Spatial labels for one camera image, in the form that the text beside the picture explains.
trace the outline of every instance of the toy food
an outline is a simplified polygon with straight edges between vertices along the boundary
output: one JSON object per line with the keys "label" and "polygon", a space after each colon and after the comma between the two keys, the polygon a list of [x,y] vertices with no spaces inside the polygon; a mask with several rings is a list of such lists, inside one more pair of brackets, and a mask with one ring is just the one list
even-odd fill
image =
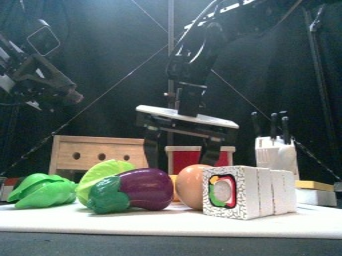
{"label": "toy food", "polygon": [[127,161],[107,160],[94,165],[86,172],[76,188],[76,197],[83,205],[87,205],[91,187],[106,177],[135,169]]}
{"label": "toy food", "polygon": [[174,198],[169,174],[141,168],[104,178],[90,191],[87,207],[98,214],[122,212],[130,207],[163,210]]}
{"label": "toy food", "polygon": [[30,175],[10,193],[8,202],[18,201],[15,207],[46,208],[70,204],[76,199],[76,184],[59,175],[35,173]]}
{"label": "toy food", "polygon": [[195,210],[203,209],[203,168],[205,164],[194,164],[182,169],[177,177],[177,194],[185,205]]}

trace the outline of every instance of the black backdrop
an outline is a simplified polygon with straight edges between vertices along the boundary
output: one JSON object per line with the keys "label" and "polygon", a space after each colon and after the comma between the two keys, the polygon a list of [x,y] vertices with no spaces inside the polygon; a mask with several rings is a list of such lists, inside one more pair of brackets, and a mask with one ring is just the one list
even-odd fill
{"label": "black backdrop", "polygon": [[[211,1],[175,1],[175,36]],[[3,148],[3,168],[48,137],[62,124],[63,135],[142,138],[135,126],[135,107],[141,104],[167,106],[165,68],[169,44],[167,0],[72,0],[26,1],[27,13],[43,18],[56,33],[62,46],[51,62],[76,82],[84,101],[54,113],[24,106],[19,109],[16,129],[3,129],[3,139],[12,135]],[[2,1],[2,30],[18,42],[23,40],[26,16],[19,1]],[[281,25],[263,36],[247,36],[226,46],[209,77],[203,114],[225,118],[241,126],[235,164],[255,165],[254,131],[250,114],[261,110],[289,111],[290,129],[296,139],[314,153],[328,168],[342,176],[341,169],[341,62],[342,18],[341,4],[328,6],[318,42],[328,82],[329,111],[333,117],[333,137],[325,122],[324,104],[314,70],[306,22],[297,9]],[[8,115],[0,120],[10,123]],[[265,135],[269,121],[263,118]],[[201,145],[202,141],[175,135],[175,145]],[[161,140],[161,167],[167,168]],[[52,139],[10,169],[8,176],[47,172]],[[326,168],[298,148],[302,179],[334,182]]]}

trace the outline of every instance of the wooden box with holes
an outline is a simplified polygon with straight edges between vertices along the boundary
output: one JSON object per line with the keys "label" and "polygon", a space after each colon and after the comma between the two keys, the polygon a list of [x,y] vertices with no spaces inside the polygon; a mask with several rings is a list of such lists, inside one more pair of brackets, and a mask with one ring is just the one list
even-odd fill
{"label": "wooden box with holes", "polygon": [[74,181],[102,161],[129,161],[137,168],[149,167],[143,139],[55,135],[50,174]]}

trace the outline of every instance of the eggplant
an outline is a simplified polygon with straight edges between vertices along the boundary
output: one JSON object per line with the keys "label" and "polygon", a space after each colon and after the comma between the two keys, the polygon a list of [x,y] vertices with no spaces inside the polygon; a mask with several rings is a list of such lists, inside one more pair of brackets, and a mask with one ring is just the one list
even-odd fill
{"label": "eggplant", "polygon": [[173,199],[169,174],[155,168],[141,168],[99,181],[91,188],[87,207],[98,214],[122,212],[130,207],[159,211]]}

